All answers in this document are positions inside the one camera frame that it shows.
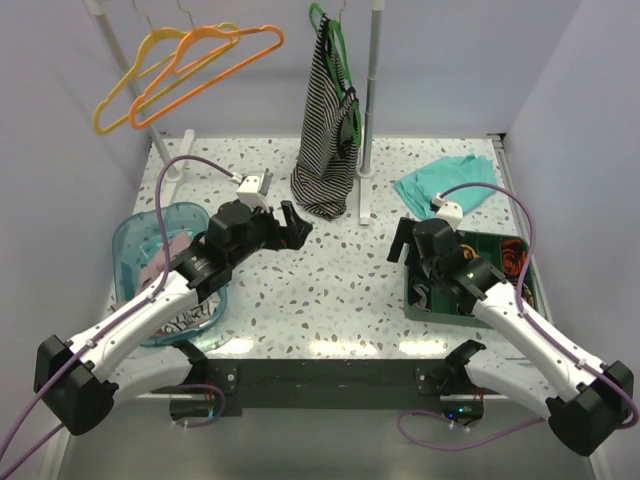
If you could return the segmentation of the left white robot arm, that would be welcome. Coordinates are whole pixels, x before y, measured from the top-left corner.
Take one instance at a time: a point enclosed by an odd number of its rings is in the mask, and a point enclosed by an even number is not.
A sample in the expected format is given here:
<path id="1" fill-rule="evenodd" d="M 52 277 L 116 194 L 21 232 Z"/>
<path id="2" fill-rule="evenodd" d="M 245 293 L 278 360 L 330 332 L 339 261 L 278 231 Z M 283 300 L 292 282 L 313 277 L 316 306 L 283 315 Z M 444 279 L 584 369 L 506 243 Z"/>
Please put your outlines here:
<path id="1" fill-rule="evenodd" d="M 196 392 L 205 385 L 207 368 L 186 340 L 146 357 L 131 354 L 170 320 L 227 285 L 234 268 L 253 253 L 301 249 L 313 226 L 291 202 L 281 207 L 284 219 L 278 221 L 272 210 L 250 209 L 239 200 L 223 204 L 167 274 L 94 327 L 68 341 L 51 336 L 41 343 L 34 390 L 72 435 L 92 430 L 114 406 L 138 395 L 173 386 Z"/>

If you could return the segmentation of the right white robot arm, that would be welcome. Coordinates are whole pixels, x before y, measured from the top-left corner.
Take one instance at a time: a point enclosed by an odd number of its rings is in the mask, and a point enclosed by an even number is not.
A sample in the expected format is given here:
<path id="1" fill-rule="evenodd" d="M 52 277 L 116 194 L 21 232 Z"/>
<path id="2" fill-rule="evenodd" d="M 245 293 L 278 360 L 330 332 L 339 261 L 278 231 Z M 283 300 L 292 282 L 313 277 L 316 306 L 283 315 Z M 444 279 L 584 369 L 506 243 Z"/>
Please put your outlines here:
<path id="1" fill-rule="evenodd" d="M 507 396 L 535 412 L 583 457 L 623 427 L 632 414 L 632 371 L 580 348 L 523 304 L 499 268 L 465 257 L 461 235 L 446 220 L 401 218 L 388 261 L 397 262 L 403 252 L 406 266 L 452 297 L 461 312 L 501 334 L 533 366 L 526 369 L 468 340 L 444 360 L 444 381 L 452 390 L 466 393 L 476 386 Z"/>

